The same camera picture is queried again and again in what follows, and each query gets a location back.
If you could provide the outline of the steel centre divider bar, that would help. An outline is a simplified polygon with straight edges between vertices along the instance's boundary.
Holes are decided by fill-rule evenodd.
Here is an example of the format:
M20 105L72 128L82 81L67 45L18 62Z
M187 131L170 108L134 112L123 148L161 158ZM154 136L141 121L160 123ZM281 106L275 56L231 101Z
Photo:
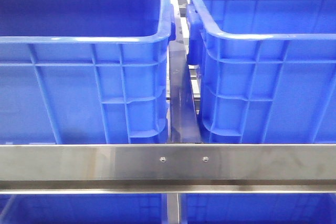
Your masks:
M183 41L169 45L170 133L172 143L200 144L191 75Z

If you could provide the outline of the left blue plastic crate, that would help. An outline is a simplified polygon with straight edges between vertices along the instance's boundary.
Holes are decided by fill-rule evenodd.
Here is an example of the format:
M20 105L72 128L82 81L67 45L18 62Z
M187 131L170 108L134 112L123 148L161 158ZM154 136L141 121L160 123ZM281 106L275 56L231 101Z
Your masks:
M1 0L2 144L162 144L170 0Z

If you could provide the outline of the blue plastic crate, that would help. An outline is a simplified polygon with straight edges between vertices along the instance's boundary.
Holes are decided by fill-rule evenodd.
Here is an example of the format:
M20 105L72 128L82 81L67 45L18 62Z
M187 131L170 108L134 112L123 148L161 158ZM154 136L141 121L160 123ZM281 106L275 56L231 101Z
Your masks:
M335 0L190 0L205 143L335 142Z
M1 0L2 144L162 144L170 0Z

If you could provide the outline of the right blue plastic crate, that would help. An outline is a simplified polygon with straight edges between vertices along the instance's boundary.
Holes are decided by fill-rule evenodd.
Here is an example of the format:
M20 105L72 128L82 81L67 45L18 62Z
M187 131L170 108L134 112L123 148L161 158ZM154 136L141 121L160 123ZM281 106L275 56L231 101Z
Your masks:
M335 142L335 0L190 0L205 143Z

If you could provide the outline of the lower left blue crate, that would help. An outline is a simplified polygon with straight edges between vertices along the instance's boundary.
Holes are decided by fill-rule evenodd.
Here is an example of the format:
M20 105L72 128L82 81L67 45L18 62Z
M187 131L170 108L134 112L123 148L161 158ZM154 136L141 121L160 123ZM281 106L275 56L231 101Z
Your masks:
M1 223L167 223L163 194L15 195Z

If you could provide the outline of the lower right blue crate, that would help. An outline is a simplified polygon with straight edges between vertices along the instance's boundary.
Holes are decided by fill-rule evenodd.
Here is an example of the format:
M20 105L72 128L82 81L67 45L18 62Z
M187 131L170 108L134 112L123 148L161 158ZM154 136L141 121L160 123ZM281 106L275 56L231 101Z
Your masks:
M335 194L183 194L183 223L335 223Z

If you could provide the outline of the right rail screw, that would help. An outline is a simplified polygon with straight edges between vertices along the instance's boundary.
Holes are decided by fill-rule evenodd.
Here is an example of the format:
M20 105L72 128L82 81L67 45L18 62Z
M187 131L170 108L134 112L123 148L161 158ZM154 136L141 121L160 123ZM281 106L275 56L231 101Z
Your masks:
M209 158L208 158L207 156L204 156L204 157L202 158L202 160L203 160L203 162L207 163L207 162L209 161Z

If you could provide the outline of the stainless steel rack rail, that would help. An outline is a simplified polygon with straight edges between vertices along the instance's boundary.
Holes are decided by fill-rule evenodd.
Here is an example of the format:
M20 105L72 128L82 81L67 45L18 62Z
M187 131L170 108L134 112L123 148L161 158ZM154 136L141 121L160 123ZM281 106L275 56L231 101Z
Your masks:
M1 146L3 194L333 192L333 144Z

